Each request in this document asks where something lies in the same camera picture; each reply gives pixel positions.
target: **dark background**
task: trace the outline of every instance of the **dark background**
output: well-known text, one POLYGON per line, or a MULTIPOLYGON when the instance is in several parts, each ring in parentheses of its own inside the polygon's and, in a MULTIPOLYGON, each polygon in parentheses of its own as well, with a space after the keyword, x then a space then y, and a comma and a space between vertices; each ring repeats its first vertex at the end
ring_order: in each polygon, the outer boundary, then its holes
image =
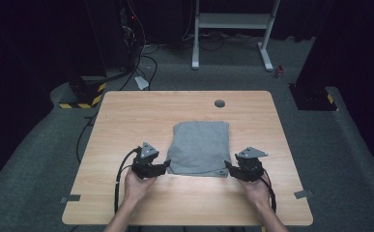
MULTIPOLYGON (((189 0, 134 3, 153 6, 150 10, 136 8, 141 13, 172 9, 165 11, 167 14, 150 15, 148 23, 170 28, 147 31, 147 36, 164 43, 180 41, 189 20, 189 0), (162 24, 155 21, 162 20, 158 16, 177 19, 162 24), (165 32, 172 37, 165 37, 165 32)), ((253 9, 252 4, 250 0, 202 1, 201 9, 245 12, 253 9)), ((271 7, 266 0, 256 4, 259 12, 271 7)), ((97 46, 99 35, 86 6, 84 0, 0 1, 0 170, 24 136, 53 107, 49 94, 55 87, 72 77, 105 72, 97 46), (83 71, 85 64, 92 64, 91 71, 83 71)), ((317 37, 298 82, 337 87, 374 156, 374 1, 281 1, 272 38, 288 37, 297 41, 317 37)))

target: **black cable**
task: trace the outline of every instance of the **black cable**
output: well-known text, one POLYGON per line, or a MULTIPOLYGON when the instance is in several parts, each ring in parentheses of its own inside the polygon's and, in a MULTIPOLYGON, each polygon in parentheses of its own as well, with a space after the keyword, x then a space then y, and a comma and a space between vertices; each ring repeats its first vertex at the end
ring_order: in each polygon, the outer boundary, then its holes
POLYGON ((76 228, 78 227, 78 225, 76 225, 75 227, 73 227, 70 232, 74 231, 76 228))
POLYGON ((135 149, 132 149, 123 159, 123 161, 121 162, 121 165, 120 165, 120 169, 118 169, 118 173, 117 173, 117 178, 115 179, 115 192, 114 192, 114 214, 117 213, 118 211, 118 202, 119 202, 119 192, 120 192, 120 180, 121 180, 121 173, 123 172, 124 169, 126 169, 127 167, 130 167, 129 166, 126 166, 125 168, 123 168, 124 166, 124 163, 126 163, 127 159, 129 158, 129 156, 132 154, 132 153, 135 153, 137 151, 139 151, 139 149, 141 149, 140 147, 137 147, 135 149))
POLYGON ((156 68, 154 69, 154 73, 153 75, 150 77, 150 81, 148 81, 148 90, 151 90, 151 82, 153 82, 153 79, 154 79, 154 76, 156 75, 157 73, 157 69, 158 69, 158 63, 156 60, 154 60, 154 58, 150 57, 150 56, 141 56, 141 57, 145 57, 145 58, 148 58, 150 60, 152 60, 155 64, 156 64, 156 68))
POLYGON ((78 139, 77 139, 77 143, 75 144, 75 156, 77 157, 77 160, 78 160, 78 163, 81 163, 81 159, 80 159, 80 155, 78 154, 78 147, 80 145, 80 141, 81 141, 81 137, 83 136, 85 130, 87 129, 87 127, 89 126, 93 126, 91 125, 91 122, 93 121, 93 119, 98 115, 99 113, 97 112, 95 115, 93 115, 92 117, 85 117, 85 119, 88 119, 88 122, 87 124, 84 126, 83 130, 81 131, 80 135, 78 136, 78 139))
POLYGON ((272 200, 272 209, 276 213, 276 195, 274 194, 274 191, 272 189, 271 178, 269 178, 268 172, 266 170, 264 170, 264 171, 265 171, 270 183, 268 184, 268 182, 265 181, 262 177, 259 177, 259 180, 261 180, 268 187, 269 194, 271 195, 271 200, 272 200))
POLYGON ((142 70, 141 70, 141 69, 139 69, 139 68, 137 69, 137 71, 136 71, 136 74, 137 74, 137 75, 140 75, 140 76, 145 76, 145 73, 144 73, 144 72, 142 72, 142 70))
POLYGON ((239 38, 239 39, 242 39, 240 42, 227 42, 228 40, 234 40, 234 39, 237 39, 237 38, 236 37, 225 38, 226 40, 225 44, 252 44, 252 43, 259 42, 259 39, 261 38, 248 36, 247 38, 239 38))
POLYGON ((215 34, 210 34, 209 36, 204 37, 204 41, 210 42, 210 43, 217 43, 217 42, 222 42, 224 41, 225 38, 222 37, 221 34, 215 35, 215 34))
POLYGON ((128 69, 128 70, 126 70, 126 71, 123 72, 123 73, 119 73, 119 74, 116 74, 116 75, 110 76, 110 77, 108 77, 108 78, 106 78, 106 79, 96 80, 96 81, 88 80, 88 81, 86 81, 86 83, 88 83, 88 84, 103 84, 103 83, 106 83, 106 82, 108 82, 108 81, 116 80, 116 79, 119 79, 119 78, 121 78, 121 77, 124 77, 124 76, 128 75, 128 74, 129 74, 130 72, 132 72, 132 71, 133 71, 133 69, 128 69))
POLYGON ((193 43, 191 43, 189 41, 184 41, 183 46, 180 49, 181 50, 188 50, 188 49, 191 49, 191 48, 193 48, 193 43))
POLYGON ((129 83, 129 80, 131 79, 131 77, 134 75, 134 73, 135 73, 136 70, 138 69, 138 65, 139 65, 140 60, 141 60, 141 53, 139 54, 138 61, 137 61, 137 63, 136 63, 135 68, 133 69, 131 75, 129 76, 129 78, 127 78, 127 80, 126 80, 126 82, 124 83, 124 85, 123 85, 123 86, 122 86, 118 91, 122 91, 122 90, 126 87, 126 85, 129 83))
POLYGON ((183 40, 187 35, 187 32, 189 31, 190 24, 192 23, 192 15, 193 15, 193 0, 190 0, 190 14, 189 14, 189 21, 187 23, 187 29, 186 32, 183 35, 183 40))
POLYGON ((159 48, 160 48, 160 45, 159 45, 158 43, 154 43, 154 45, 157 46, 157 49, 155 49, 155 50, 153 50, 153 51, 150 51, 150 52, 144 52, 143 54, 144 54, 144 55, 151 55, 151 54, 157 52, 157 51, 159 50, 159 48))
POLYGON ((209 49, 209 48, 206 48, 206 47, 202 46, 202 44, 200 43, 199 47, 202 48, 203 50, 206 50, 206 51, 216 51, 216 50, 221 49, 225 45, 225 39, 223 37, 221 37, 221 36, 219 36, 219 40, 218 41, 212 41, 212 42, 208 41, 208 42, 210 42, 210 43, 218 43, 218 42, 220 42, 220 45, 218 47, 216 47, 216 48, 209 49))

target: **black wall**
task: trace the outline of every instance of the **black wall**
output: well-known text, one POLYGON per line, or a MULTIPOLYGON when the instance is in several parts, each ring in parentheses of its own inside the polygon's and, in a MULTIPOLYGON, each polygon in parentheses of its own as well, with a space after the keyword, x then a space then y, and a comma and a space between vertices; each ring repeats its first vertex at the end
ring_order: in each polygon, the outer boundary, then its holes
POLYGON ((50 91, 66 82, 47 44, 43 2, 0 1, 0 170, 51 110, 50 91))
POLYGON ((333 1, 297 85, 337 87, 374 156, 374 0, 333 1))

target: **white metal stand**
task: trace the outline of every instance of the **white metal stand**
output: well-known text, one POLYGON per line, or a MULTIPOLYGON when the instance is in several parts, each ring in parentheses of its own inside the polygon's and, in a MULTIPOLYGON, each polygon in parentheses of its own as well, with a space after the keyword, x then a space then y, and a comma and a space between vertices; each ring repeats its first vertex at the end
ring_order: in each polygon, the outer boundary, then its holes
POLYGON ((195 31, 192 50, 192 69, 199 69, 199 28, 239 28, 239 29, 264 29, 265 36, 262 42, 258 43, 265 69, 268 72, 273 70, 266 46, 276 18, 277 8, 280 0, 275 0, 270 14, 207 14, 199 13, 199 0, 196 0, 195 31))

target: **forearm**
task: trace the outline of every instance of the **forearm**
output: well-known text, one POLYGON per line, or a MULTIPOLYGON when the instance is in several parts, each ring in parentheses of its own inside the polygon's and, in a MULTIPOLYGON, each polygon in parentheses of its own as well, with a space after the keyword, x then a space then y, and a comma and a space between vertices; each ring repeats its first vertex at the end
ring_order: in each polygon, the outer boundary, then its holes
POLYGON ((283 232, 288 229, 280 221, 269 204, 253 203, 267 232, 283 232))
POLYGON ((104 232, 124 232, 129 224, 129 219, 137 203, 135 200, 127 200, 121 204, 115 216, 105 227, 104 232))

